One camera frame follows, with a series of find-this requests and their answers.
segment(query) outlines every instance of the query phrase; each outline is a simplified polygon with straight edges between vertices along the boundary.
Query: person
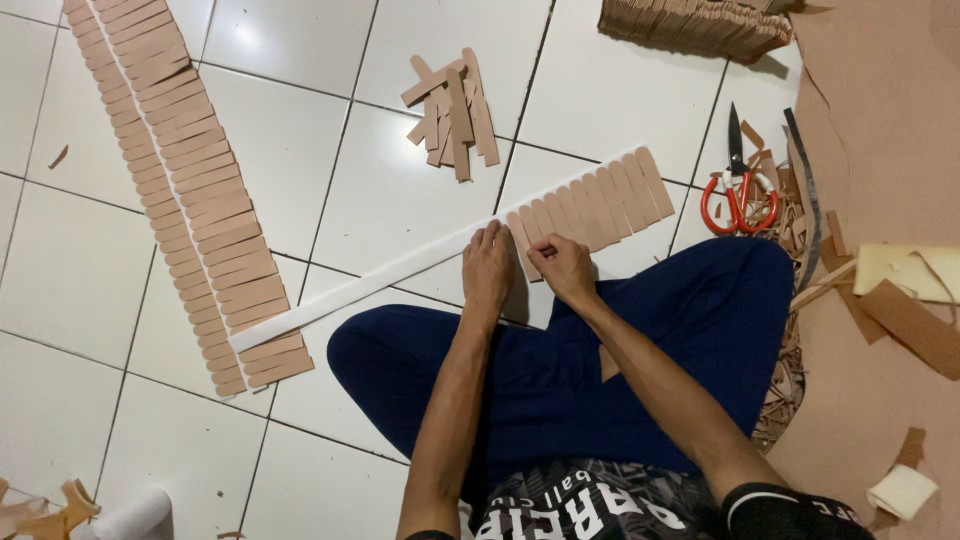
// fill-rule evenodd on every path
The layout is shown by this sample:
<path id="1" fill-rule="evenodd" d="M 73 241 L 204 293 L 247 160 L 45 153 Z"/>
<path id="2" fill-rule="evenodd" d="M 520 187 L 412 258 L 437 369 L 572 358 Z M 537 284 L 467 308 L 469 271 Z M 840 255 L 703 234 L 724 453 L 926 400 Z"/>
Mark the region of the person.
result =
<path id="1" fill-rule="evenodd" d="M 456 314 L 384 306 L 331 337 L 333 374 L 410 471 L 398 540 L 867 539 L 843 503 L 790 489 L 747 435 L 793 292 L 773 242 L 723 237 L 628 280 L 586 246 L 527 256 L 556 295 L 546 330 L 498 325 L 509 229 L 463 253 Z"/>

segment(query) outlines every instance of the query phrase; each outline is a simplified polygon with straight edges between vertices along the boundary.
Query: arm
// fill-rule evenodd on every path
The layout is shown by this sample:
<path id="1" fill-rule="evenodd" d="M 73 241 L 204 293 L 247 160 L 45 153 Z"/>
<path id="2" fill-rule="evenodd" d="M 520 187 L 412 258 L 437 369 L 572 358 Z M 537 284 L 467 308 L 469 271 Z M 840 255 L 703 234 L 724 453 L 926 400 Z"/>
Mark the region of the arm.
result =
<path id="1" fill-rule="evenodd" d="M 716 501 L 746 482 L 787 486 L 707 390 L 597 295 L 586 246 L 550 234 L 527 255 L 600 337 L 660 429 L 703 471 Z"/>
<path id="2" fill-rule="evenodd" d="M 460 537 L 457 502 L 473 451 L 493 329 L 513 283 L 510 230 L 491 221 L 464 250 L 466 302 L 423 414 L 396 538 L 422 530 Z"/>

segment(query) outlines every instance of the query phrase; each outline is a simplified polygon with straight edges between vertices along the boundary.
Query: row of leather strips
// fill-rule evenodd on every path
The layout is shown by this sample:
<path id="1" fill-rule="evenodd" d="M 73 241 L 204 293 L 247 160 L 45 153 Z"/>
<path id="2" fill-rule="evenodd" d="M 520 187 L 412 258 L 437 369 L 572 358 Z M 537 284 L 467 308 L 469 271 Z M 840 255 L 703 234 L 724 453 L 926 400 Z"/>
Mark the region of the row of leather strips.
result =
<path id="1" fill-rule="evenodd" d="M 82 47 L 86 41 L 82 50 L 87 67 L 100 83 L 124 159 L 143 196 L 141 202 L 151 218 L 160 251 L 166 254 L 174 285 L 186 302 L 194 333 L 209 360 L 207 368 L 218 384 L 217 392 L 231 395 L 244 391 L 246 384 L 227 343 L 227 330 L 241 331 L 289 309 L 289 305 L 239 167 L 165 2 L 96 0 L 93 5 L 108 30 L 113 53 L 126 68 L 126 77 L 117 68 L 85 0 L 64 3 L 67 21 Z M 172 173 L 169 181 L 166 170 Z M 179 204 L 170 182 L 181 195 Z M 190 218 L 190 230 L 184 214 Z M 203 265 L 191 236 L 204 257 Z M 283 349 L 277 350 L 275 343 L 281 341 Z M 263 351 L 273 352 L 264 355 Z M 298 334 L 281 336 L 247 353 L 241 361 L 251 386 L 313 367 Z"/>
<path id="2" fill-rule="evenodd" d="M 530 244 L 557 233 L 599 251 L 675 212 L 645 146 L 507 215 L 527 280 L 541 279 Z"/>

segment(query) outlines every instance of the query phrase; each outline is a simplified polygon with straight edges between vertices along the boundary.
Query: adhesive backing strip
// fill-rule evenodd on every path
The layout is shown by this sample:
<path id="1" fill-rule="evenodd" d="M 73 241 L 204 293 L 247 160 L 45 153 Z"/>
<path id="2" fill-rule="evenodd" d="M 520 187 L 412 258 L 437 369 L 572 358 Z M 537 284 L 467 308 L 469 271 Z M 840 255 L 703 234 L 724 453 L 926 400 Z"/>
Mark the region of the adhesive backing strip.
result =
<path id="1" fill-rule="evenodd" d="M 599 166 L 609 169 L 609 163 L 603 163 Z M 596 171 L 597 168 L 599 167 L 593 166 L 576 178 L 582 178 L 585 174 Z M 507 223 L 507 215 L 511 212 L 519 212 L 520 207 L 527 206 L 529 202 L 535 199 L 542 199 L 547 193 L 554 193 L 560 187 L 568 184 L 570 184 L 570 180 L 548 187 L 513 207 L 502 209 L 492 216 L 478 220 L 455 233 L 448 234 L 422 248 L 388 262 L 358 280 L 344 283 L 320 296 L 301 303 L 298 307 L 284 311 L 267 321 L 240 331 L 229 337 L 230 345 L 233 346 L 234 351 L 242 353 L 282 333 L 302 327 L 341 307 L 364 299 L 449 258 L 456 257 L 464 251 L 464 246 L 469 244 L 470 238 L 477 229 L 486 227 L 493 219 L 500 220 L 500 223 Z"/>

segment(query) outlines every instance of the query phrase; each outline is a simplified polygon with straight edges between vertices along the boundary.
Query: floor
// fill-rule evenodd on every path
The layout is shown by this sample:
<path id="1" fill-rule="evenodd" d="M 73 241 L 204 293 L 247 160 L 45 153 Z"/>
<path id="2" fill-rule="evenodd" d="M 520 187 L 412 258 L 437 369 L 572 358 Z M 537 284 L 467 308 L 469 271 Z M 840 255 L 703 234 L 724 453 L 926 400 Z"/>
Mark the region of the floor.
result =
<path id="1" fill-rule="evenodd" d="M 167 2 L 294 303 L 646 143 L 678 212 L 594 256 L 632 276 L 711 236 L 698 204 L 731 100 L 786 158 L 796 44 L 753 67 L 648 50 L 597 34 L 601 0 Z M 310 325 L 314 371 L 221 403 L 59 7 L 0 0 L 0 476 L 54 503 L 79 478 L 106 508 L 159 485 L 178 538 L 391 537 L 406 460 L 325 343 L 369 307 L 456 312 L 460 260 Z M 502 160 L 457 184 L 406 140 L 420 109 L 398 96 L 411 55 L 439 68 L 465 46 Z M 505 317 L 542 328 L 552 295 L 524 289 Z"/>

